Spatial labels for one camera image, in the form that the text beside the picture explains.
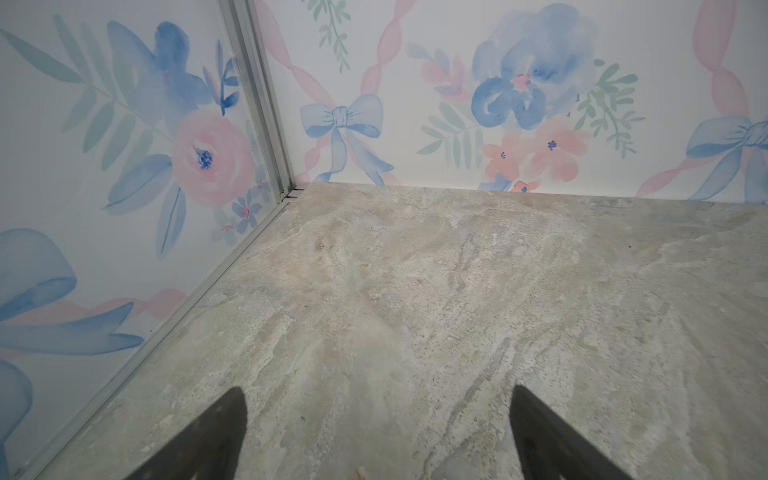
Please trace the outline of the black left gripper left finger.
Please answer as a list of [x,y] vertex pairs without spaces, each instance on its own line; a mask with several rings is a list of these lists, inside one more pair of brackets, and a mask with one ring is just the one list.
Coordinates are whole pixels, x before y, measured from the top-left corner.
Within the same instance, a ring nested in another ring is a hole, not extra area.
[[127,478],[232,479],[246,431],[245,394],[233,387]]

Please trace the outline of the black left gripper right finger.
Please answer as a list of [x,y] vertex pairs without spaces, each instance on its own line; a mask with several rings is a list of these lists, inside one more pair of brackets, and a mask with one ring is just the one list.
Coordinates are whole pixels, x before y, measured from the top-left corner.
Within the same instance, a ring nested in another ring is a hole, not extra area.
[[525,479],[622,479],[630,476],[527,387],[512,390],[509,422]]

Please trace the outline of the aluminium corner post left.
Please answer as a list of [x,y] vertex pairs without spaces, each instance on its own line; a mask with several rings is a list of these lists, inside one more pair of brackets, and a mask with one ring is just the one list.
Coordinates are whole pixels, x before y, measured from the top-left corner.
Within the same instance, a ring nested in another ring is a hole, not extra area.
[[221,13],[237,60],[249,114],[279,202],[295,190],[278,111],[273,98],[267,51],[252,1],[221,0]]

